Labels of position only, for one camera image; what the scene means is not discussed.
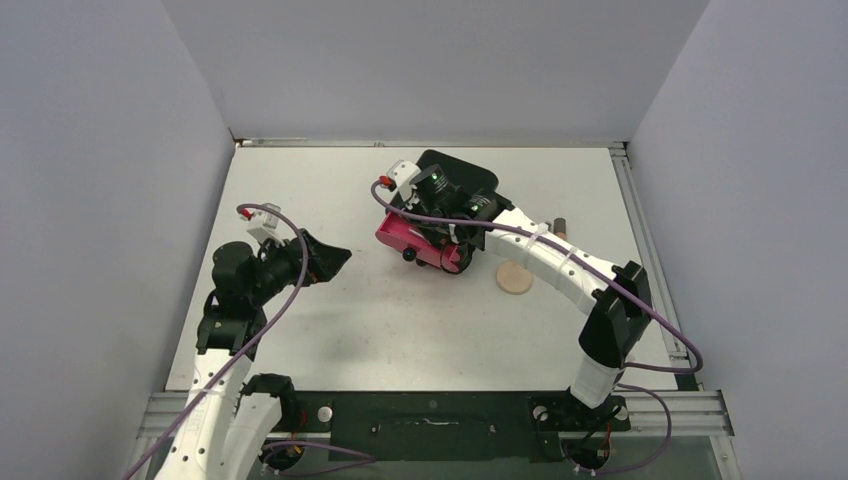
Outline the pink drawer with black knob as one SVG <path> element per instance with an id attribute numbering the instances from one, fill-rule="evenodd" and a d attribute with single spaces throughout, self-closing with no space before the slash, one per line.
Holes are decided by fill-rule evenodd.
<path id="1" fill-rule="evenodd" d="M 404 217 L 389 212 L 375 232 L 383 245 L 398 251 L 402 259 L 419 266 L 430 266 L 458 275 L 470 263 L 471 252 L 450 240 L 431 243 L 422 232 Z"/>

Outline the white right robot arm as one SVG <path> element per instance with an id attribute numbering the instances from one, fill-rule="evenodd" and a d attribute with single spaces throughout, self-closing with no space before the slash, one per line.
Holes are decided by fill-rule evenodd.
<path id="1" fill-rule="evenodd" d="M 441 165 L 395 164 L 382 183 L 394 192 L 385 220 L 397 220 L 398 250 L 408 261 L 461 274 L 476 251 L 510 260 L 563 294 L 585 317 L 582 357 L 567 389 L 567 419 L 589 428 L 626 370 L 651 322 L 651 292 L 642 266 L 616 265 L 577 248 L 528 217 L 497 191 L 498 179 L 474 167 L 454 179 Z"/>

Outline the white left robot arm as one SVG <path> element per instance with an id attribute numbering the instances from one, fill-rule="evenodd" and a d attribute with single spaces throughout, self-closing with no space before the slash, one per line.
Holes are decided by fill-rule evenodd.
<path id="1" fill-rule="evenodd" d="M 268 434 L 296 421 L 290 377 L 251 374 L 264 307 L 287 287 L 331 281 L 351 251 L 324 244 L 307 230 L 282 240 L 263 232 L 258 247 L 235 241 L 213 254 L 214 288 L 197 329 L 192 387 L 159 479 L 243 479 Z"/>

